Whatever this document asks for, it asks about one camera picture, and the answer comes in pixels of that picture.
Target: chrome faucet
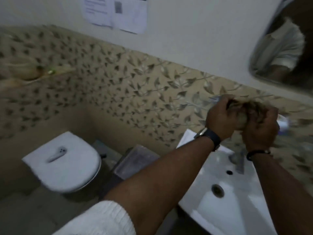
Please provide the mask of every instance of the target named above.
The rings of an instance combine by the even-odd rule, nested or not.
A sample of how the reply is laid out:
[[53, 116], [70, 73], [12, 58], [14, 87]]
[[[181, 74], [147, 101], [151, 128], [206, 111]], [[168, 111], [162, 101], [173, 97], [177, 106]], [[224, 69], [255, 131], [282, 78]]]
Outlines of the chrome faucet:
[[235, 170], [241, 175], [245, 173], [245, 155], [246, 149], [241, 149], [240, 152], [229, 155], [230, 162], [236, 165]]

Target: toilet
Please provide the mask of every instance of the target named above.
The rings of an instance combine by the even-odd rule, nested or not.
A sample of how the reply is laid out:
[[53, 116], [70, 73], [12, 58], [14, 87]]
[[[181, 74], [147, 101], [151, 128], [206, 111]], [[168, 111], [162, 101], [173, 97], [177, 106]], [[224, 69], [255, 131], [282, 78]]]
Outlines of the toilet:
[[101, 166], [97, 151], [71, 132], [59, 135], [22, 160], [45, 187], [59, 193], [82, 189]]

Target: white knit sweater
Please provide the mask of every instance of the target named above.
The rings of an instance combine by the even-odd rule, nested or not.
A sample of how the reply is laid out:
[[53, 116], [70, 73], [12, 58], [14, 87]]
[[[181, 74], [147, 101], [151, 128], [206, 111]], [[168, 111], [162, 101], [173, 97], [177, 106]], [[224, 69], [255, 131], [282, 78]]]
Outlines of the white knit sweater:
[[102, 201], [53, 235], [136, 235], [136, 232], [122, 206], [114, 201]]

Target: drain hole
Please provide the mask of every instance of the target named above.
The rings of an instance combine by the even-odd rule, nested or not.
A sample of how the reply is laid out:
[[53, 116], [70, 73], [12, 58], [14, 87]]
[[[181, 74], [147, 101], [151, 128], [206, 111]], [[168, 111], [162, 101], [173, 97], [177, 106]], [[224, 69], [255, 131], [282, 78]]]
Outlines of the drain hole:
[[221, 186], [214, 184], [211, 189], [212, 189], [213, 194], [217, 198], [223, 198], [224, 197], [225, 193], [224, 193], [224, 190]]

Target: white ceramic sink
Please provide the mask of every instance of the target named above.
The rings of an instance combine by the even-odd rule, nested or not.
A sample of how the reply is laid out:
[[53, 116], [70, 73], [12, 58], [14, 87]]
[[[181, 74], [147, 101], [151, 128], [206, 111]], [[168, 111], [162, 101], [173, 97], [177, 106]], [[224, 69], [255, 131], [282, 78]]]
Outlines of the white ceramic sink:
[[[178, 147], [195, 134], [187, 130]], [[238, 174], [228, 158], [232, 153], [223, 146], [211, 153], [179, 205], [212, 235], [277, 234], [252, 162], [245, 159], [245, 173]], [[213, 194], [214, 184], [222, 187], [224, 197]]]

